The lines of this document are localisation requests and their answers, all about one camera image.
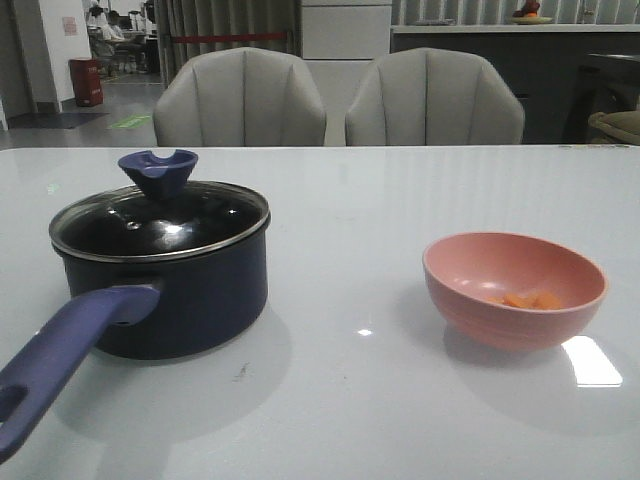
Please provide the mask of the dark grey counter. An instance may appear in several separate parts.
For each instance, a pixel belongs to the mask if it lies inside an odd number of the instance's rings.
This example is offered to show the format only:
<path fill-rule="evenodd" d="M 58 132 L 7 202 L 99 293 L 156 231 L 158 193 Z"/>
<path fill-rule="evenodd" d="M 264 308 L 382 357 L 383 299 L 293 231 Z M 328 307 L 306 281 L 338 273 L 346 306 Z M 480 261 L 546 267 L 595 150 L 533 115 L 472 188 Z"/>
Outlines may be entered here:
<path fill-rule="evenodd" d="M 432 47 L 489 60 L 523 104 L 526 144 L 586 143 L 596 111 L 639 94 L 636 25 L 395 26 L 394 52 Z"/>

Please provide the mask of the fruit plate on counter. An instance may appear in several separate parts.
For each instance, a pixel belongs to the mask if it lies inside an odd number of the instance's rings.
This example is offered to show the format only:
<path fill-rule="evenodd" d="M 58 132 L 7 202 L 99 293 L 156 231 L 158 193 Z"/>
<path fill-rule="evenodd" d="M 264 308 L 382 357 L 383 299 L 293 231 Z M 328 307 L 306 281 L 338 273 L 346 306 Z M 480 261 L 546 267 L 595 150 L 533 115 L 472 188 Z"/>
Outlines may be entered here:
<path fill-rule="evenodd" d="M 540 14 L 541 4 L 536 0 L 525 0 L 518 10 L 515 10 L 509 21 L 516 25 L 544 25 L 553 22 L 552 17 Z"/>

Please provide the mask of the right grey upholstered chair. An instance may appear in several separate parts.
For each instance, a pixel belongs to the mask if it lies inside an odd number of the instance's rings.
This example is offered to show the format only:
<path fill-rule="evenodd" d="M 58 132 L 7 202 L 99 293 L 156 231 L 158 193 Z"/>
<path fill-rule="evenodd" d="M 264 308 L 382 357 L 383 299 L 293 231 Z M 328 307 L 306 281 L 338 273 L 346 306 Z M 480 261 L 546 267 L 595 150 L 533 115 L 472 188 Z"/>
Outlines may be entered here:
<path fill-rule="evenodd" d="M 517 145 L 524 126 L 523 106 L 487 59 L 416 48 L 370 63 L 344 130 L 348 146 Z"/>

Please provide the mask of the olive cushion seat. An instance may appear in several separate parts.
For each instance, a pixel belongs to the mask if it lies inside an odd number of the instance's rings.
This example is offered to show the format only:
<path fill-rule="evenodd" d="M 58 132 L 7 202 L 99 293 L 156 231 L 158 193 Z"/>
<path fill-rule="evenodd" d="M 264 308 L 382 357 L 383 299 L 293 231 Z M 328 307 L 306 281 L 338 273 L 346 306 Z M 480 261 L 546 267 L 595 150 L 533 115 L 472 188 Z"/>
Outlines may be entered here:
<path fill-rule="evenodd" d="M 589 116 L 588 125 L 595 131 L 592 143 L 639 145 L 640 111 L 613 113 L 596 112 Z"/>

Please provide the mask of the red trash bin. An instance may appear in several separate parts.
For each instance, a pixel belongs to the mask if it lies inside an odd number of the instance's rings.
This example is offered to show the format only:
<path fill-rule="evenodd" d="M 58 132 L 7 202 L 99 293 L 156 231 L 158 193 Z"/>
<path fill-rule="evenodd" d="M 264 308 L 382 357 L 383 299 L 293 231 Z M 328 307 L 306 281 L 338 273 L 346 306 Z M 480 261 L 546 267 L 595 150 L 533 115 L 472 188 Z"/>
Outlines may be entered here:
<path fill-rule="evenodd" d="M 77 106 L 92 107 L 103 103 L 99 67 L 99 62 L 92 58 L 69 60 L 71 81 Z"/>

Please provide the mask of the glass lid with blue knob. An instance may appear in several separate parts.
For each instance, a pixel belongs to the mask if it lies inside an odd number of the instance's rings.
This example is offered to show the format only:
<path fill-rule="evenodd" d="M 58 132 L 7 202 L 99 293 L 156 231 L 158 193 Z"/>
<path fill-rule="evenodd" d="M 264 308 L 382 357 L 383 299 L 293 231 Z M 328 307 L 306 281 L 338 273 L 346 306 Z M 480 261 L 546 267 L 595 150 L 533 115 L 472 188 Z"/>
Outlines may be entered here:
<path fill-rule="evenodd" d="M 132 185 L 63 208 L 49 225 L 64 254 L 107 263 L 154 263 L 232 246 L 265 227 L 266 198 L 244 186 L 191 179 L 199 157 L 150 150 L 121 157 Z"/>

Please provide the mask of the dark blue saucepan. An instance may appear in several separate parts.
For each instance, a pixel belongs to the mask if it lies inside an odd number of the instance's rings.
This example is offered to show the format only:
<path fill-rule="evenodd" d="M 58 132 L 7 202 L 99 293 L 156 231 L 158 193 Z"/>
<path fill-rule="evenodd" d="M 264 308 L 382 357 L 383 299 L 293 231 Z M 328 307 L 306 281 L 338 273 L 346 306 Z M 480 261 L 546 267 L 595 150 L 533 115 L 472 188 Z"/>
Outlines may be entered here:
<path fill-rule="evenodd" d="M 92 349 L 183 357 L 247 329 L 267 299 L 267 225 L 229 247 L 154 263 L 63 260 L 70 300 L 1 372 L 1 456 L 12 457 Z"/>

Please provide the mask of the grey upholstered chair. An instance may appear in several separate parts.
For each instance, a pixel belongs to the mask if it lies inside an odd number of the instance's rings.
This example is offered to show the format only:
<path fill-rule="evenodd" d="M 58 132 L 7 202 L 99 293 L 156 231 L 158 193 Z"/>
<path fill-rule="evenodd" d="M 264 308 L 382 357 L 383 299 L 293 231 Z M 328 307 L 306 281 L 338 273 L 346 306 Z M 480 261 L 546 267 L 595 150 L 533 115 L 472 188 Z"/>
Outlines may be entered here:
<path fill-rule="evenodd" d="M 370 63 L 344 130 L 348 146 L 517 145 L 524 126 L 523 106 L 487 59 L 416 48 Z"/>
<path fill-rule="evenodd" d="M 153 124 L 163 147 L 318 147 L 326 111 L 301 58 L 242 47 L 187 61 L 160 96 Z"/>

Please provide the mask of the red barrier belt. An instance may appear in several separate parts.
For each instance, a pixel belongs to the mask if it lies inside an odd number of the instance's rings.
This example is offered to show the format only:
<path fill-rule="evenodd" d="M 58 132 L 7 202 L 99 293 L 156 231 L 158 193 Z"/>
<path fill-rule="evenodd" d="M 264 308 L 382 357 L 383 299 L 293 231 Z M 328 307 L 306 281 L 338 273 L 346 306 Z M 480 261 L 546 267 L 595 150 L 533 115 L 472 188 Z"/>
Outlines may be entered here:
<path fill-rule="evenodd" d="M 289 38 L 288 31 L 248 33 L 248 34 L 229 34 L 229 35 L 184 35 L 184 36 L 170 37 L 171 42 L 174 44 L 252 42 L 252 41 L 287 40 L 288 38 Z"/>

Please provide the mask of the seated person in background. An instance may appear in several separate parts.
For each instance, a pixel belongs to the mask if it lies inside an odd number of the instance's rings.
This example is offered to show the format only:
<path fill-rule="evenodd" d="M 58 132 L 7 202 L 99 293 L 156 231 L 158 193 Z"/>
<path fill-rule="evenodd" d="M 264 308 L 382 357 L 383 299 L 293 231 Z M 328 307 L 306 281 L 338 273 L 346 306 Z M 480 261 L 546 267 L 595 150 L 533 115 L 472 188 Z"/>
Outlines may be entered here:
<path fill-rule="evenodd" d="M 120 15 L 116 10 L 110 10 L 107 13 L 107 24 L 104 39 L 115 46 L 117 51 L 132 54 L 135 59 L 136 69 L 144 70 L 144 46 L 135 38 L 126 38 L 119 26 Z"/>

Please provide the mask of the white drawer cabinet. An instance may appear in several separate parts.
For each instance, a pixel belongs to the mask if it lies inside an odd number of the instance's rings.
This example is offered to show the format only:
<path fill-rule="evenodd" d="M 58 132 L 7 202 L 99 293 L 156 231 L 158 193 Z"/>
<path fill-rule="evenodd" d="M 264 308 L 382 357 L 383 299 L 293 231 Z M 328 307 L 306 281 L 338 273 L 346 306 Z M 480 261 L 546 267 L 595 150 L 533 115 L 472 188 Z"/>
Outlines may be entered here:
<path fill-rule="evenodd" d="M 369 62 L 389 52 L 390 1 L 302 1 L 301 55 L 326 109 L 325 144 L 345 143 L 344 119 Z"/>

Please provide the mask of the pink bowl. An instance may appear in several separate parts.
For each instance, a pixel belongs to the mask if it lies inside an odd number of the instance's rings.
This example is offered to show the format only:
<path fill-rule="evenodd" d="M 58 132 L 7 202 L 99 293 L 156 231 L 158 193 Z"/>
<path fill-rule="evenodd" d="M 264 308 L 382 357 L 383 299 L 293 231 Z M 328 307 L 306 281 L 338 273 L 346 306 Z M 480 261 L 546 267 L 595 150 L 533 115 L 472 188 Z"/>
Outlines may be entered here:
<path fill-rule="evenodd" d="M 466 232 L 441 238 L 423 253 L 431 299 L 445 320 L 473 340 L 507 351 L 554 347 L 578 335 L 604 300 L 608 281 L 585 256 L 541 238 Z M 549 291 L 558 310 L 489 302 L 507 292 Z"/>

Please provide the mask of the orange ham pieces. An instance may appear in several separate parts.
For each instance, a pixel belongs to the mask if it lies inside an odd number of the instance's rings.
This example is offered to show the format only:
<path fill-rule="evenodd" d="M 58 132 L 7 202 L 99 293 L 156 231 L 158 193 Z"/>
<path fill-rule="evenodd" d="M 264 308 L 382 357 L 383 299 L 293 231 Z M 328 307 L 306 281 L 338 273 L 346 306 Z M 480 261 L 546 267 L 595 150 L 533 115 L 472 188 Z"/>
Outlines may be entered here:
<path fill-rule="evenodd" d="M 563 307 L 560 298 L 549 291 L 538 291 L 528 294 L 507 292 L 502 296 L 488 297 L 487 300 L 499 305 L 519 309 L 558 310 Z"/>

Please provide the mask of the left grey upholstered chair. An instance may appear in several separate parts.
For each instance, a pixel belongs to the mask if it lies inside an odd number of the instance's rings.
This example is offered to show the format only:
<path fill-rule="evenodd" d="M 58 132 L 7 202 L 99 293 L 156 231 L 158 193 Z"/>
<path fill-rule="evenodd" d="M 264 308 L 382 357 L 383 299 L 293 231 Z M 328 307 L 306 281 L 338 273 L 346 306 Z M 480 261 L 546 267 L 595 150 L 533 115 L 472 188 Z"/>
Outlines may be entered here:
<path fill-rule="evenodd" d="M 326 111 L 301 58 L 242 47 L 187 61 L 160 96 L 153 124 L 163 147 L 318 147 Z"/>

